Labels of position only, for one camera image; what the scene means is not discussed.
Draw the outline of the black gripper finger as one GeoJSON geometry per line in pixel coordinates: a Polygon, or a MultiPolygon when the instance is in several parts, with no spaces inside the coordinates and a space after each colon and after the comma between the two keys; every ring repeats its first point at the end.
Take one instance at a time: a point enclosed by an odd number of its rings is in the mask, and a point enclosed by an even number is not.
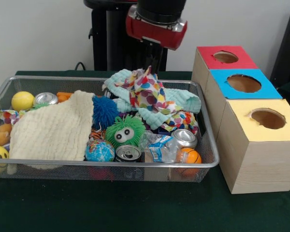
{"type": "Polygon", "coordinates": [[[153,63],[153,44],[147,43],[146,50],[145,50],[145,68],[146,70],[149,69],[152,72],[152,63],[153,63]]]}
{"type": "Polygon", "coordinates": [[[157,74],[160,67],[162,56],[162,47],[158,45],[153,46],[153,74],[157,74]]]}

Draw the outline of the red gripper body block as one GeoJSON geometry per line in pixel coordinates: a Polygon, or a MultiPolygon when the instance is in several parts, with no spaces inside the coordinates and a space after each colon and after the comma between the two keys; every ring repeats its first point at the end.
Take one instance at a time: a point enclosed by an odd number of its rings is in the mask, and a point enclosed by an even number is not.
{"type": "Polygon", "coordinates": [[[131,6],[126,17],[126,32],[140,41],[147,40],[163,48],[177,50],[188,28],[188,22],[179,18],[174,23],[159,25],[142,17],[136,6],[131,6]]]}

